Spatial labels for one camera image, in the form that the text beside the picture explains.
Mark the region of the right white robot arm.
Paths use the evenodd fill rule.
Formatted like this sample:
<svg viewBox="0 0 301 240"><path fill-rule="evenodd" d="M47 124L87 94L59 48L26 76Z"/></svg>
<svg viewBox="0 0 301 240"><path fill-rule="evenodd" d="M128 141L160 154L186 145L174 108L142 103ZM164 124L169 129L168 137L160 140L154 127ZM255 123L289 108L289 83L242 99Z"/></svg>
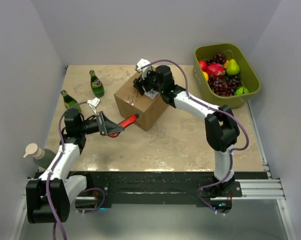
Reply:
<svg viewBox="0 0 301 240"><path fill-rule="evenodd" d="M231 191L234 180L233 160L230 157L240 134L239 127L232 119L233 112L230 107L209 105L175 84L171 68L160 65L153 68L151 64L142 60L136 64L135 70L140 76L133 81L133 86L144 95L149 91L156 91L162 100L173 108L183 110L203 121L205 125L206 140L214 150L215 169L214 181L209 185L213 187L216 195L223 197Z"/></svg>

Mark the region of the red black utility knife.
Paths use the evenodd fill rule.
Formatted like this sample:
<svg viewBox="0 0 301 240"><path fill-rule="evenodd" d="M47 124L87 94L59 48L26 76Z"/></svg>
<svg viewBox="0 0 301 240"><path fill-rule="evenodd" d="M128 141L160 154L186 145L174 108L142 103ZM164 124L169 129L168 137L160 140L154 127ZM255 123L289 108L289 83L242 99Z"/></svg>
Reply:
<svg viewBox="0 0 301 240"><path fill-rule="evenodd" d="M125 120L123 120L122 122L120 122L118 125L123 127L124 129L126 129L130 125L134 124L140 116L141 115L139 113L135 113L134 115L132 115L132 116L126 118ZM116 138L120 133L121 132L116 132L116 133L112 133L108 136L110 138Z"/></svg>

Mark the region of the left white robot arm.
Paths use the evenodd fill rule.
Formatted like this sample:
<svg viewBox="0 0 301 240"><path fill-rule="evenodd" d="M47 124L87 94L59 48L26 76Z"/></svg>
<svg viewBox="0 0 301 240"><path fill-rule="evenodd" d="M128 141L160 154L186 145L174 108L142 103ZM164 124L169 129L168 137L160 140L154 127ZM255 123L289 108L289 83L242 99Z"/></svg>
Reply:
<svg viewBox="0 0 301 240"><path fill-rule="evenodd" d="M92 181L79 175L68 177L75 160L86 144L86 135L100 133L115 136L130 124L124 120L119 124L109 120L102 111L92 119L83 119L76 108L65 111L66 132L61 132L58 152L47 170L26 185L27 218L29 223L64 223L70 213L71 202L80 193L89 196L94 191Z"/></svg>

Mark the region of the brown cardboard express box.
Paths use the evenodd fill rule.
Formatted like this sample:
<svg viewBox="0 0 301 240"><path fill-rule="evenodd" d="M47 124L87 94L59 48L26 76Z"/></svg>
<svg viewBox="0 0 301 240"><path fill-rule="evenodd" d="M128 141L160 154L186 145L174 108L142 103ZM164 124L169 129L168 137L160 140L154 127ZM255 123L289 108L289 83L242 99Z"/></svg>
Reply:
<svg viewBox="0 0 301 240"><path fill-rule="evenodd" d="M133 80L139 76L138 72L135 73L117 90L114 98L123 118L139 114L135 124L142 130L148 131L168 108L168 105L164 103L159 93L153 98L145 94L141 95L133 85Z"/></svg>

